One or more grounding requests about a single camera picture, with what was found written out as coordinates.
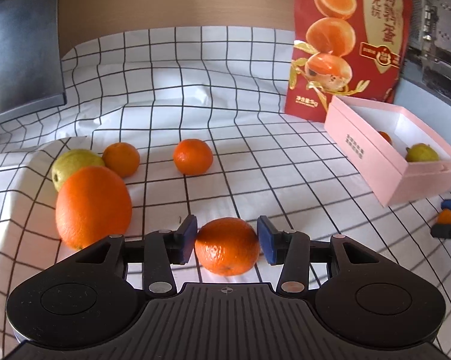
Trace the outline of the large orange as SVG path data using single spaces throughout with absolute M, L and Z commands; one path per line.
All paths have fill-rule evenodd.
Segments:
M 86 166 L 63 183 L 55 204 L 62 241 L 81 250 L 112 234 L 126 233 L 132 202 L 125 182 L 105 166 Z

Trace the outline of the pink cardboard box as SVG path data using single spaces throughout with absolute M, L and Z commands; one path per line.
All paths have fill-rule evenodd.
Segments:
M 363 176 L 383 206 L 451 190 L 451 146 L 407 109 L 358 97 L 334 96 L 325 130 Z M 379 133 L 387 133 L 390 145 Z M 425 143 L 437 162 L 408 163 L 406 148 Z

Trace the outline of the small mandarin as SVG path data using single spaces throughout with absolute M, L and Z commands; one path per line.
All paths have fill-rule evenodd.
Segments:
M 102 159 L 105 166 L 121 178 L 132 176 L 140 164 L 138 150 L 127 142 L 117 142 L 108 146 L 102 154 Z
M 173 151 L 173 161 L 183 175 L 199 176 L 213 164 L 213 152 L 209 145 L 199 139 L 180 141 Z

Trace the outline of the white black grid tablecloth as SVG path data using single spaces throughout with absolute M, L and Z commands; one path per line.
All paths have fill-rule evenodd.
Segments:
M 118 33 L 63 59 L 67 102 L 0 124 L 0 359 L 16 347 L 7 296 L 71 250 L 55 225 L 53 165 L 69 151 L 113 159 L 130 238 L 267 215 L 314 240 L 343 233 L 430 281 L 451 357 L 451 240 L 430 236 L 446 195 L 384 206 L 321 123 L 284 111 L 293 34 L 187 27 Z

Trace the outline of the yellow-green pear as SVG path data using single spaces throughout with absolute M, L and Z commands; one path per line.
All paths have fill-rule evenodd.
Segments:
M 405 160 L 408 163 L 437 162 L 440 160 L 438 153 L 425 143 L 418 143 L 406 148 Z
M 100 166 L 104 167 L 103 159 L 90 150 L 75 149 L 63 153 L 52 164 L 52 182 L 57 192 L 60 191 L 63 183 L 71 177 L 72 174 L 83 167 Z

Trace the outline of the small mandarin beside pear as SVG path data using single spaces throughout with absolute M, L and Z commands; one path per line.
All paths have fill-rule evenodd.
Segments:
M 132 176 L 140 164 L 138 150 L 127 142 L 117 142 L 108 146 L 102 154 L 102 159 L 105 166 L 121 178 Z

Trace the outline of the black framed glass panel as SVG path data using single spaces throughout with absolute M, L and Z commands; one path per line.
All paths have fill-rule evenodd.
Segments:
M 451 106 L 451 0 L 413 0 L 402 77 Z

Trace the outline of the red quail egg snack bag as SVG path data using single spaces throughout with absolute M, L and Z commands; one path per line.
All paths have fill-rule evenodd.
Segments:
M 285 111 L 322 122 L 334 96 L 391 103 L 412 0 L 295 0 Z

